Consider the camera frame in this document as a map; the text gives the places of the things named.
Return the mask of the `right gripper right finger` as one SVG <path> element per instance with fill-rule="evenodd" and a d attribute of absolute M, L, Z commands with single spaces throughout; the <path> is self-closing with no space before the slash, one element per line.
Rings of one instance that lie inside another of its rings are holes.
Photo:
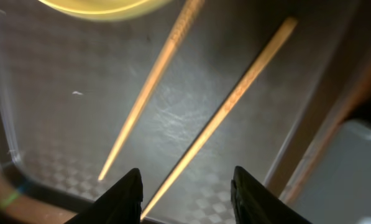
<path fill-rule="evenodd" d="M 231 180 L 231 203 L 237 224 L 311 224 L 241 166 Z"/>

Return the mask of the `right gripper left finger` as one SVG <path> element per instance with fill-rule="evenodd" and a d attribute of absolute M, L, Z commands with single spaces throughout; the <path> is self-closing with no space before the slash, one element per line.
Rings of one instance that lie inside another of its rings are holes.
<path fill-rule="evenodd" d="M 133 168 L 90 208 L 65 224 L 140 224 L 142 201 L 142 176 L 138 168 Z"/>

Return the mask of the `wooden chopstick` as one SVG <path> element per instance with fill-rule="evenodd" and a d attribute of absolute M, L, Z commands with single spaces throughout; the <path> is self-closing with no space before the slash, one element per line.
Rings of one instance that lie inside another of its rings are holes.
<path fill-rule="evenodd" d="M 149 98 L 152 96 L 155 87 L 158 85 L 174 54 L 177 52 L 179 46 L 186 37 L 203 4 L 204 0 L 187 0 L 185 2 L 128 117 L 121 128 L 117 139 L 114 142 L 108 158 L 106 159 L 106 162 L 104 163 L 104 166 L 98 176 L 99 181 L 102 181 L 105 178 L 117 155 L 120 153 L 136 122 L 142 114 Z"/>
<path fill-rule="evenodd" d="M 268 44 L 263 48 L 259 56 L 252 63 L 248 71 L 240 79 L 236 87 L 231 91 L 229 96 L 226 98 L 221 107 L 214 113 L 209 123 L 204 127 L 195 141 L 191 144 L 189 149 L 184 153 L 181 159 L 177 162 L 176 166 L 169 173 L 163 184 L 159 187 L 157 192 L 153 195 L 150 202 L 147 204 L 143 212 L 141 213 L 140 219 L 143 220 L 149 212 L 154 208 L 161 197 L 167 192 L 167 190 L 173 185 L 189 163 L 195 158 L 200 149 L 205 145 L 207 140 L 224 121 L 229 112 L 233 109 L 236 103 L 248 90 L 255 79 L 260 75 L 264 68 L 271 62 L 277 52 L 281 49 L 284 43 L 293 33 L 297 26 L 297 19 L 294 17 L 286 18 L 281 26 L 278 28 L 276 33 L 270 39 Z"/>

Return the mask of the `yellow round plate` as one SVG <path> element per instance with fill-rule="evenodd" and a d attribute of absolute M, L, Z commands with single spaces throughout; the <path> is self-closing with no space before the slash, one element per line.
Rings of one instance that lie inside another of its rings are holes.
<path fill-rule="evenodd" d="M 170 0 L 39 0 L 52 9 L 91 21 L 123 21 L 140 17 Z"/>

